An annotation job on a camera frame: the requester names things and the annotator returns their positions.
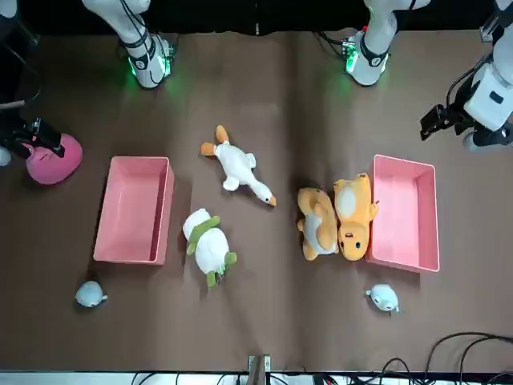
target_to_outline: pink bin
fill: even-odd
[[[438,271],[434,167],[376,155],[371,180],[379,209],[367,261],[415,272]]]
[[[168,158],[112,158],[93,256],[96,261],[164,263],[174,179]]]

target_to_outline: orange plush toy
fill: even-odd
[[[370,222],[378,213],[378,205],[372,203],[370,179],[358,174],[355,180],[337,180],[335,210],[341,222],[338,243],[344,257],[350,261],[361,259],[369,246]]]
[[[305,258],[313,261],[319,254],[338,253],[337,218],[328,194],[319,188],[302,188],[297,194],[297,204],[305,215],[305,219],[297,222],[305,237]]]

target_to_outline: brown table surface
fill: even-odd
[[[172,77],[154,91],[137,86],[116,44],[112,36],[45,37],[30,58],[44,90],[25,115],[75,135],[84,159],[51,188],[31,183],[20,160],[0,170],[1,369],[238,371],[248,355],[267,353],[276,370],[378,370],[394,356],[421,370],[446,334],[513,334],[513,152],[470,154],[451,130],[419,137],[419,119],[489,49],[477,32],[400,33],[371,88],[354,83],[306,32],[184,36]],[[223,191],[220,165],[199,156],[217,124],[254,152],[275,209]],[[438,273],[303,258],[297,188],[351,178],[377,153],[436,167]],[[91,261],[115,155],[171,160],[176,192],[160,269]],[[201,207],[221,217],[239,255],[208,293],[181,233]],[[87,276],[109,295],[95,310],[74,304]],[[365,290],[378,282],[397,291],[400,314],[367,303]],[[433,369],[455,371],[468,341],[442,346]],[[502,371],[510,349],[476,347],[466,370]]]

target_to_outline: small white bird toy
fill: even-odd
[[[396,293],[387,284],[374,285],[366,291],[372,302],[379,310],[399,312],[399,299]]]
[[[253,175],[253,169],[257,166],[257,160],[252,153],[246,154],[240,148],[230,144],[228,134],[223,126],[217,126],[216,138],[220,144],[205,142],[201,145],[201,154],[205,156],[216,156],[223,166],[226,180],[223,188],[228,191],[235,191],[239,185],[246,184],[263,202],[276,206],[276,198],[271,190],[258,181]]]
[[[107,295],[103,295],[102,288],[98,282],[87,281],[77,290],[75,299],[84,307],[95,307],[107,300]]]
[[[229,251],[224,233],[216,226],[219,217],[210,217],[205,209],[189,215],[183,231],[187,238],[187,255],[195,255],[200,270],[207,275],[208,287],[221,281],[228,265],[234,264],[237,255]]]

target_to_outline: white plush with green scarf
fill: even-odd
[[[236,261],[235,253],[229,251],[223,231],[214,227],[217,224],[218,217],[212,218],[207,210],[199,209],[189,215],[183,227],[189,242],[188,254],[194,253],[200,270],[207,274],[209,286],[214,286],[216,275],[222,277],[226,266]]]

